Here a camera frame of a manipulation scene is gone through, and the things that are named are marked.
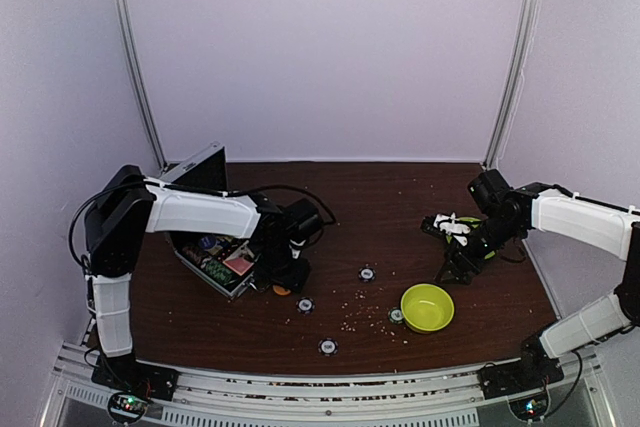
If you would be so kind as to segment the orange big blind button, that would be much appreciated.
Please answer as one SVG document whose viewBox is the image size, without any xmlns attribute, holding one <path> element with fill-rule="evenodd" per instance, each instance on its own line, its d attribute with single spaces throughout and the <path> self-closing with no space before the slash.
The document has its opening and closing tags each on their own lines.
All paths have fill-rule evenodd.
<svg viewBox="0 0 640 427">
<path fill-rule="evenodd" d="M 280 295 L 280 296 L 287 296 L 287 295 L 289 295 L 289 294 L 291 293 L 291 291 L 290 291 L 289 289 L 286 289 L 286 288 L 281 287 L 281 286 L 273 286 L 273 287 L 272 287 L 272 290 L 273 290 L 277 295 Z"/>
</svg>

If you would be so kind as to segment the aluminium poker case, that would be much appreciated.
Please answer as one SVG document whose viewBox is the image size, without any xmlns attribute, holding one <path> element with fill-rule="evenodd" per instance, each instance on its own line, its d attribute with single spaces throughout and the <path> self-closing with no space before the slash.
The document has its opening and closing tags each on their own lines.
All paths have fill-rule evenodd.
<svg viewBox="0 0 640 427">
<path fill-rule="evenodd" d="M 254 262 L 249 247 L 262 214 L 248 194 L 227 188 L 226 154 L 213 143 L 190 158 L 164 171 L 147 225 L 149 232 L 165 232 L 176 256 L 199 278 L 228 299 L 241 295 L 252 281 L 253 267 L 239 276 L 223 262 L 244 257 Z M 212 234 L 232 242 L 220 255 L 212 256 L 198 246 L 198 240 Z"/>
</svg>

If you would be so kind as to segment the blue small blind button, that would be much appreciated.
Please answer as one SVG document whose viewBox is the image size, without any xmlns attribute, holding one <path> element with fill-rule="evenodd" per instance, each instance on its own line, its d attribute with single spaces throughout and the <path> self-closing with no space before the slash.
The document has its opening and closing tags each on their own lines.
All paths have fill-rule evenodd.
<svg viewBox="0 0 640 427">
<path fill-rule="evenodd" d="M 198 240 L 198 246 L 203 250 L 213 249 L 217 245 L 217 237 L 212 234 L 204 235 Z"/>
</svg>

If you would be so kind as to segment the blue gold card deck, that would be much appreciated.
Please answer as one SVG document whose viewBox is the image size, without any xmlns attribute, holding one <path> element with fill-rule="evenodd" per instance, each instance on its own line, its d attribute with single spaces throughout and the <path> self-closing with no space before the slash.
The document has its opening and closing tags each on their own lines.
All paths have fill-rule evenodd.
<svg viewBox="0 0 640 427">
<path fill-rule="evenodd" d="M 232 242 L 229 242 L 228 240 L 225 240 L 225 239 L 220 240 L 217 238 L 217 245 L 213 249 L 210 249 L 210 250 L 202 249 L 202 250 L 212 256 L 215 256 L 215 255 L 220 255 L 222 252 L 228 250 L 231 246 L 232 246 Z"/>
</svg>

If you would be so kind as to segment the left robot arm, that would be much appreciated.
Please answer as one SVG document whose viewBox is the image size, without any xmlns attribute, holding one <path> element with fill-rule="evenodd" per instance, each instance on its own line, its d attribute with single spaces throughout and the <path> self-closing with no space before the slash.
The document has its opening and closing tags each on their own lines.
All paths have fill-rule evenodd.
<svg viewBox="0 0 640 427">
<path fill-rule="evenodd" d="M 272 285 L 290 291 L 304 286 L 310 264 L 302 252 L 337 219 L 318 196 L 305 189 L 299 189 L 300 199 L 287 206 L 273 203 L 266 195 L 270 189 L 218 191 L 182 186 L 125 165 L 78 208 L 72 220 L 84 223 L 86 252 L 78 254 L 73 244 L 68 249 L 88 284 L 100 365 L 121 390 L 133 391 L 144 380 L 134 353 L 129 284 L 146 235 L 226 237 L 228 244 L 216 253 L 199 248 L 194 266 L 205 272 L 238 259 Z"/>
</svg>

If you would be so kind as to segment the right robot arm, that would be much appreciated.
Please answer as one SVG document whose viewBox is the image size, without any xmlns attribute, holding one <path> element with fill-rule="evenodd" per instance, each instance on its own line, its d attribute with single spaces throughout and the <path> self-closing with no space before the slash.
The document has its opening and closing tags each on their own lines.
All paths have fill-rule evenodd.
<svg viewBox="0 0 640 427">
<path fill-rule="evenodd" d="M 468 285 L 489 255 L 522 240 L 555 295 L 568 292 L 569 274 L 586 290 L 573 296 L 572 311 L 524 341 L 512 370 L 519 387 L 535 387 L 570 352 L 638 328 L 638 207 L 595 200 L 554 183 L 512 187 L 497 170 L 480 173 L 467 191 L 480 219 L 437 213 L 422 221 L 422 231 L 445 244 L 436 282 Z"/>
</svg>

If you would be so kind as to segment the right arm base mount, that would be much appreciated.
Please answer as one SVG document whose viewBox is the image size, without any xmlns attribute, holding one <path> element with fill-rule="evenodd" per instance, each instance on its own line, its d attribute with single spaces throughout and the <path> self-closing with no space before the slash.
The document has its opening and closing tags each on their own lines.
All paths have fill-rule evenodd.
<svg viewBox="0 0 640 427">
<path fill-rule="evenodd" d="M 562 381 L 557 358 L 550 358 L 538 340 L 525 341 L 518 360 L 485 364 L 478 372 L 484 398 L 509 397 L 511 413 L 520 421 L 542 421 L 551 410 L 548 388 Z"/>
</svg>

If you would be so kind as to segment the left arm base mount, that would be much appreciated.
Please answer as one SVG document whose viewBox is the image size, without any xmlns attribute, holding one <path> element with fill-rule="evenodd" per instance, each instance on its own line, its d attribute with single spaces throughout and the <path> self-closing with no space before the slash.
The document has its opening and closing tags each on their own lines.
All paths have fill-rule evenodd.
<svg viewBox="0 0 640 427">
<path fill-rule="evenodd" d="M 108 357 L 99 350 L 91 380 L 113 390 L 106 406 L 109 417 L 130 425 L 140 421 L 155 400 L 172 400 L 178 378 L 177 370 L 139 362 L 134 352 Z"/>
</svg>

